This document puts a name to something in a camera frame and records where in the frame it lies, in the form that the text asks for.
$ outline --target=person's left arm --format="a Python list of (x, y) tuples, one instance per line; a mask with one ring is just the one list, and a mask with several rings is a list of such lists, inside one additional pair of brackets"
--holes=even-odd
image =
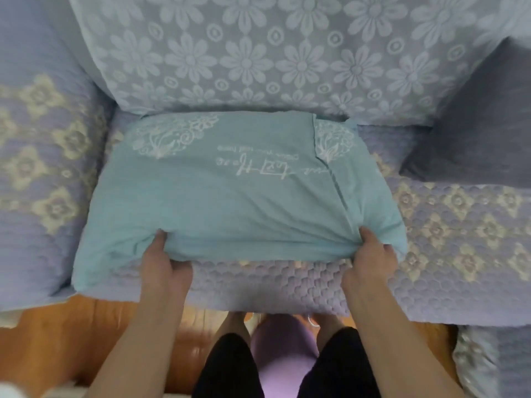
[(142, 291), (135, 317), (103, 363), (85, 398), (162, 397), (184, 300), (190, 263), (170, 261), (158, 231), (142, 257)]

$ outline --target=person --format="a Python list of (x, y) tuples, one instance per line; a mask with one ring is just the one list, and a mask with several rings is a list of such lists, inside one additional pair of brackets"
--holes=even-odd
[[(334, 316), (315, 315), (319, 358), (298, 397), (464, 398), (432, 355), (387, 286), (398, 262), (366, 227), (342, 289), (358, 330)], [(104, 362), (87, 398), (163, 396), (172, 347), (192, 283), (190, 263), (171, 263), (158, 231), (141, 264), (136, 316)], [(193, 398), (263, 397), (249, 349), (243, 313), (229, 313), (218, 333)]]

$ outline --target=person's left hand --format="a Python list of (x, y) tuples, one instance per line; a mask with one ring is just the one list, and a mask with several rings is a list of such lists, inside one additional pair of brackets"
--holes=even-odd
[(166, 237), (167, 234), (159, 229), (142, 256), (141, 301), (172, 299), (181, 303), (184, 302), (192, 284), (192, 264), (189, 261), (170, 260), (164, 252)]

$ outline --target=person's right arm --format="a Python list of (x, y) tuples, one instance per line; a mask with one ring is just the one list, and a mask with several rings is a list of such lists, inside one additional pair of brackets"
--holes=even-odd
[(398, 266), (393, 248), (366, 227), (360, 233), (342, 288), (382, 398), (464, 398), (387, 286)]

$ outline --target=forearm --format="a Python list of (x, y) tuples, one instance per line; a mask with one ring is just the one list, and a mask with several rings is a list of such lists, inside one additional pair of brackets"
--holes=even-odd
[(161, 397), (183, 305), (141, 301), (85, 398)]
[(464, 397), (383, 281), (345, 293), (383, 398)]

